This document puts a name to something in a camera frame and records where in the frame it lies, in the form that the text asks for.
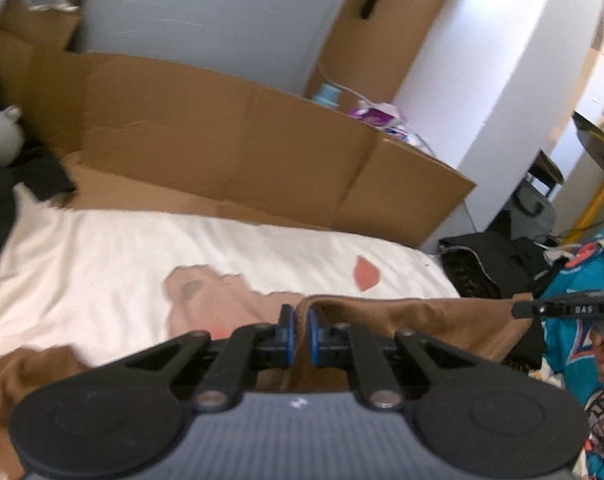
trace cardboard box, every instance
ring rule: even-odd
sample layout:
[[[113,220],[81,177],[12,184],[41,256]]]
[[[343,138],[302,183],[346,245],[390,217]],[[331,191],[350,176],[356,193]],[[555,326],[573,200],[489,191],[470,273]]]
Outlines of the cardboard box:
[[[339,112],[191,66],[64,52],[79,17],[0,19],[6,104],[60,156],[70,206],[203,214],[419,246],[473,188]]]

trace screw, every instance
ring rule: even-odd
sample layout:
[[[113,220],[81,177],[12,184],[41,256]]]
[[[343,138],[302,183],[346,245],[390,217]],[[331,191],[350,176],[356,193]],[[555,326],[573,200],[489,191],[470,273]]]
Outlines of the screw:
[[[389,409],[402,404],[403,397],[393,390],[378,390],[370,396],[371,403],[376,408]]]
[[[212,409],[219,408],[226,404],[228,397],[219,390],[207,390],[197,396],[197,403],[202,408]]]

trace brown garment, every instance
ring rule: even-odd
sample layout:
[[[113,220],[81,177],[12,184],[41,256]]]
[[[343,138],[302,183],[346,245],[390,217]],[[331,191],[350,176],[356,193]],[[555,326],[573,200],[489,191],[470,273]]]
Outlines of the brown garment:
[[[295,365],[285,372],[260,374],[259,389],[284,391],[346,390],[345,373],[310,365],[306,315],[308,307],[322,307],[327,322],[367,325],[374,333],[393,336],[401,328],[423,332],[494,362],[502,361],[527,331],[531,321],[511,316],[514,300],[476,298],[446,300],[359,300],[340,296],[310,296],[276,292],[267,296],[248,288],[241,276],[220,276],[210,267],[178,267],[166,279],[173,302],[169,315],[171,337],[192,330],[208,330],[213,338],[228,337],[245,324],[277,323],[281,305],[296,306]],[[528,299],[528,295],[517,301]]]
[[[38,388],[86,370],[68,346],[43,352],[20,348],[0,357],[0,472],[8,480],[24,475],[8,438],[8,420],[15,406]]]

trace yellow pole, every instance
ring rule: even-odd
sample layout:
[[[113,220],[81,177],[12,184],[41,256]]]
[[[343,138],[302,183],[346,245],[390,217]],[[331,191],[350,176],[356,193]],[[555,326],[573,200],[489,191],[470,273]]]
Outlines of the yellow pole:
[[[573,225],[572,231],[562,240],[562,245],[574,244],[578,242],[584,234],[584,231],[582,231],[582,229],[587,228],[588,226],[593,224],[593,222],[595,222],[595,219],[603,205],[604,180],[602,181],[602,184],[600,184],[600,187],[591,198],[589,204],[586,206],[586,208],[584,208],[584,211],[575,222],[575,225]]]

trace round black disc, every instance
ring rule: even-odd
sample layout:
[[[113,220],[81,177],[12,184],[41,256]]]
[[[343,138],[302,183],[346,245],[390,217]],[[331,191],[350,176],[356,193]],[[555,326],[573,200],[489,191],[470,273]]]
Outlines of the round black disc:
[[[65,385],[28,396],[9,431],[28,470],[87,480],[135,472],[164,453],[181,427],[181,406],[166,386]]]
[[[426,446],[489,478],[534,478],[572,466],[588,436],[584,410],[543,383],[435,386],[416,411]]]

